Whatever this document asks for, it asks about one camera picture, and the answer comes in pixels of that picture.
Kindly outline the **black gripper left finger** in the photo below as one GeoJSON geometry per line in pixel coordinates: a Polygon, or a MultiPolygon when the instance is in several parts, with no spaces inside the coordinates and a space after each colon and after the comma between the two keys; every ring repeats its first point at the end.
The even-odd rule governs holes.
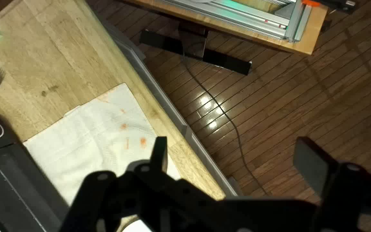
{"type": "Polygon", "coordinates": [[[151,155],[153,170],[165,173],[167,170],[167,138],[157,137],[151,155]]]}

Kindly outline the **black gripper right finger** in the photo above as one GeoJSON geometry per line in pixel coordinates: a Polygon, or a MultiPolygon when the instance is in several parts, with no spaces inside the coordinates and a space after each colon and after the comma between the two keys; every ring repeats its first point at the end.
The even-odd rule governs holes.
{"type": "Polygon", "coordinates": [[[324,194],[337,165],[339,163],[310,138],[299,137],[295,141],[294,167],[318,196],[324,194]]]}

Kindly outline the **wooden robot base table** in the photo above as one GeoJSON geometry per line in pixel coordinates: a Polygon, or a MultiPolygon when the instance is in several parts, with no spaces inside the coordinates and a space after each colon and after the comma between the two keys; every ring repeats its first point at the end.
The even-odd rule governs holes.
{"type": "Polygon", "coordinates": [[[274,11],[237,0],[123,0],[180,21],[179,39],[143,31],[143,44],[220,66],[243,75],[251,63],[206,48],[210,30],[284,52],[310,56],[322,30],[326,11],[303,0],[270,0],[274,11]]]}

